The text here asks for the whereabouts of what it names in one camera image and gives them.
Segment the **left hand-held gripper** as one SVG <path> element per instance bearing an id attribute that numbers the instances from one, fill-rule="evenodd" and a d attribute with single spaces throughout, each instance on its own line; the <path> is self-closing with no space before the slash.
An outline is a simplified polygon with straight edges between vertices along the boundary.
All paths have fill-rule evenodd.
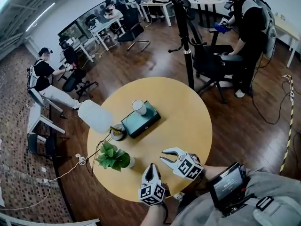
<path id="1" fill-rule="evenodd" d="M 162 184 L 160 172 L 151 163 L 142 175 L 141 188 L 138 191 L 139 201 L 147 206 L 161 204 L 170 196 L 167 184 Z"/>

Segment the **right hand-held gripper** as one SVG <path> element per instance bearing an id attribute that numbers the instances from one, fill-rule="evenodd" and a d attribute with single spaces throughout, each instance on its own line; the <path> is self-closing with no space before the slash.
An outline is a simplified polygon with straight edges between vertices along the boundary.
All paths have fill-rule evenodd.
<path id="1" fill-rule="evenodd" d="M 169 167 L 175 175 L 182 178 L 195 180 L 204 169 L 195 156 L 178 147 L 165 149 L 162 153 L 174 155 L 178 158 L 175 161 L 172 161 L 160 156 L 160 160 Z"/>

